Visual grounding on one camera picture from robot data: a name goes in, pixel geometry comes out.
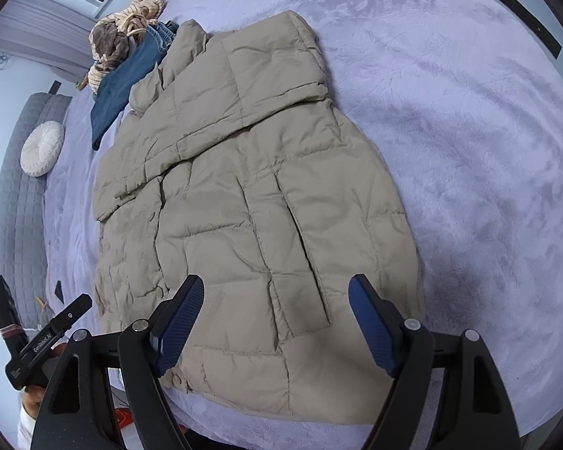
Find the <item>gray quilted sofa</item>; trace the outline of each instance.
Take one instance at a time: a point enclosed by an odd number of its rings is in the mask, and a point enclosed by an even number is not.
[[[37,329],[53,313],[42,308],[47,271],[44,246],[46,178],[30,177],[20,165],[21,149],[31,131],[48,121],[63,121],[71,101],[61,94],[32,94],[12,132],[0,170],[0,275],[9,285],[21,324]]]

